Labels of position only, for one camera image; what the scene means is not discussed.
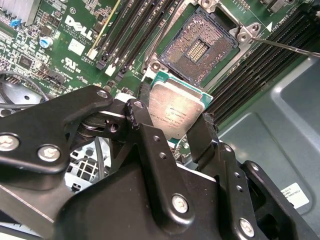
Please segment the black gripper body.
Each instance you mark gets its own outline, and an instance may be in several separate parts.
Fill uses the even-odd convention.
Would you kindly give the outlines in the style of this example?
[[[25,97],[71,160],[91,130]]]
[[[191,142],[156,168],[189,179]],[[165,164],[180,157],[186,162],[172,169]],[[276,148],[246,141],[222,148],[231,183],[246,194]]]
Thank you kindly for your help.
[[[73,196],[56,220],[58,240],[250,240],[253,225],[239,217],[236,228],[218,216],[218,184],[178,165],[195,206],[195,220],[183,233],[169,234],[152,215],[142,169],[125,167]]]

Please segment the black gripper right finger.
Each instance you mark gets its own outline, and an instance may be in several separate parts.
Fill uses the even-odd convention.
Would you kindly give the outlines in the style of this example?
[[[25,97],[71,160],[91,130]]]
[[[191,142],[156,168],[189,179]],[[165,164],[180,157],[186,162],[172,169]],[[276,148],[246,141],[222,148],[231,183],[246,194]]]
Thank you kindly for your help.
[[[197,170],[216,180],[223,239],[319,239],[257,163],[240,163],[232,147],[219,140],[211,114],[202,113],[186,136]]]

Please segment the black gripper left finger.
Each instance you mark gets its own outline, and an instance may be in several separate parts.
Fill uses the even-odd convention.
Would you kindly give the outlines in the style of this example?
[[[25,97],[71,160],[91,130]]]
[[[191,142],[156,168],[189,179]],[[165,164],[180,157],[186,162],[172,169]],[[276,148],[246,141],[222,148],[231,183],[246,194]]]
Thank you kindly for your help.
[[[146,105],[113,97],[90,85],[0,120],[0,180],[36,191],[58,187],[73,149],[94,137],[137,148],[153,217],[161,227],[187,227],[195,219],[179,168]]]

